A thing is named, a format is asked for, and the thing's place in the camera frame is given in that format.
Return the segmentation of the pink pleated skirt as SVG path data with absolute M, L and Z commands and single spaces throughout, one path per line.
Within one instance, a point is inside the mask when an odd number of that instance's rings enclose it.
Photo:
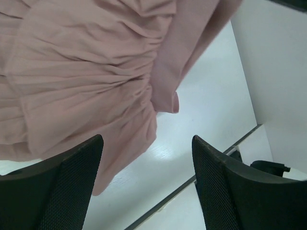
M 177 88 L 239 0 L 3 0 L 0 158 L 47 159 L 99 134 L 93 195 L 177 113 Z

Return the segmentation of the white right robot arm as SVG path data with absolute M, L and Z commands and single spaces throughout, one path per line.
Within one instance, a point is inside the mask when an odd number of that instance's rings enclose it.
M 230 150 L 224 152 L 225 155 L 243 162 L 240 151 L 237 147 L 232 147 Z M 250 167 L 260 170 L 265 173 L 283 177 L 284 173 L 289 173 L 291 168 L 281 163 L 275 163 L 271 161 L 254 161 Z

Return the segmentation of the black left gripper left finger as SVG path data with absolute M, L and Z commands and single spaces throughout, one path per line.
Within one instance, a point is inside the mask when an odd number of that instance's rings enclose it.
M 96 135 L 0 177 L 2 230 L 81 230 L 104 141 Z

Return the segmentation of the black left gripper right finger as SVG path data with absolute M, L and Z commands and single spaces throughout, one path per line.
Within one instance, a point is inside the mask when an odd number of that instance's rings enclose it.
M 192 139 L 192 158 L 206 229 L 306 229 L 306 181 L 252 168 L 199 136 Z

